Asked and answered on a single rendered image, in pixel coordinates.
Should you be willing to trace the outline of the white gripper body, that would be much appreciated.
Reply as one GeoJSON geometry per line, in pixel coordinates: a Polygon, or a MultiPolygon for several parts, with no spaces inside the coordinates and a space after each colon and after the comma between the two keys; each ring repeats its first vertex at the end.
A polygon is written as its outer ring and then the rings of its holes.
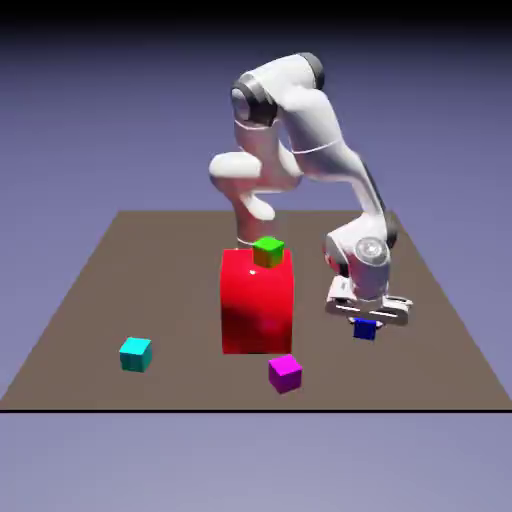
{"type": "Polygon", "coordinates": [[[413,301],[404,297],[385,295],[376,301],[354,301],[345,298],[329,298],[325,311],[342,315],[354,324],[356,319],[376,321],[378,327],[387,324],[405,326],[413,301]]]}

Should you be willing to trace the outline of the small blue cube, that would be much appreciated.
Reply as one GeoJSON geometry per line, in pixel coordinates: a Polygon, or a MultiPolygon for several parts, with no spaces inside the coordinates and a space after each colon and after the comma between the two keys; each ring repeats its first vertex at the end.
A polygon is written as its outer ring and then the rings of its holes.
{"type": "Polygon", "coordinates": [[[377,332],[377,322],[355,318],[353,323],[353,337],[356,339],[374,341],[377,332]]]}

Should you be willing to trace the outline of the small magenta cube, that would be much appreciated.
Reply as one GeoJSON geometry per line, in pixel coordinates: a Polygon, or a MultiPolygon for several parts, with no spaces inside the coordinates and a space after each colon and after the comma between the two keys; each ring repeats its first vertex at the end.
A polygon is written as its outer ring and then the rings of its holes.
{"type": "Polygon", "coordinates": [[[302,372],[302,366],[292,354],[268,361],[269,382],[280,394],[299,389],[302,385],[302,372]]]}

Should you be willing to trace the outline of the small green cube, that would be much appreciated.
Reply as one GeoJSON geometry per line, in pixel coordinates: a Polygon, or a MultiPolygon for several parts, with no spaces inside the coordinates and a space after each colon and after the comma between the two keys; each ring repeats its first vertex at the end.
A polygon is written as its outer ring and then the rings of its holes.
{"type": "Polygon", "coordinates": [[[273,236],[264,236],[252,245],[253,262],[264,268],[273,268],[283,260],[285,244],[273,236]]]}

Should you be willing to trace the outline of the small cyan cube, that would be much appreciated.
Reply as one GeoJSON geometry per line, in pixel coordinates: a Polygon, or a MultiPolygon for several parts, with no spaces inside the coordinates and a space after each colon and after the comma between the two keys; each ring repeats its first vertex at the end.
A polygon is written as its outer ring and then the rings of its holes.
{"type": "Polygon", "coordinates": [[[121,369],[144,373],[152,361],[150,339],[128,337],[119,349],[121,369]]]}

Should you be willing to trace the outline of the large red box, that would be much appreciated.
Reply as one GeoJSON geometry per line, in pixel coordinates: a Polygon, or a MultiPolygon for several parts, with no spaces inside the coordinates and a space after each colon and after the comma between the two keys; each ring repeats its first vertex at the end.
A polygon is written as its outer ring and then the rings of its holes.
{"type": "Polygon", "coordinates": [[[292,351],[294,272],[291,251],[265,268],[249,249],[226,249],[220,268],[222,351],[288,354],[292,351]]]}

